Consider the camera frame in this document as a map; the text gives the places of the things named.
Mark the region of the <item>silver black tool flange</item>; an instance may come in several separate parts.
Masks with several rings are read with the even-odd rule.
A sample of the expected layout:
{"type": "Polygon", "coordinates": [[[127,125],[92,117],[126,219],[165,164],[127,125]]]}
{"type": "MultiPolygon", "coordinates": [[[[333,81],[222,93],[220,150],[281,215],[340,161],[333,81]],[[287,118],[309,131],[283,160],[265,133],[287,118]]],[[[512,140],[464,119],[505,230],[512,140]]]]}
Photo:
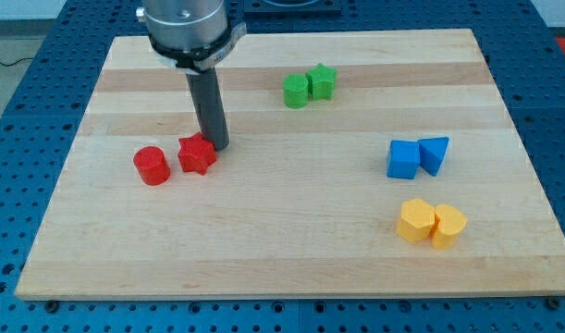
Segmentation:
{"type": "Polygon", "coordinates": [[[224,60],[246,33],[247,25],[245,22],[234,27],[228,24],[223,34],[207,47],[200,46],[188,50],[165,46],[159,43],[152,34],[149,34],[148,37],[154,51],[163,57],[174,60],[176,68],[189,69],[192,73],[202,73],[214,68],[224,60]]]}

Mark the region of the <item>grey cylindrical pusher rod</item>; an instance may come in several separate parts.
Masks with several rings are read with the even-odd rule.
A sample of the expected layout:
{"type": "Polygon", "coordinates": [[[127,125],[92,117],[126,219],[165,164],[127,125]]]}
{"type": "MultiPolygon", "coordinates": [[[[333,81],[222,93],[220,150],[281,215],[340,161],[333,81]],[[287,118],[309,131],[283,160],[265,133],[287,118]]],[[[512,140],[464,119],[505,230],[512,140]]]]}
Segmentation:
{"type": "Polygon", "coordinates": [[[187,73],[186,79],[202,136],[216,151],[226,149],[229,144],[227,120],[215,69],[187,73]]]}

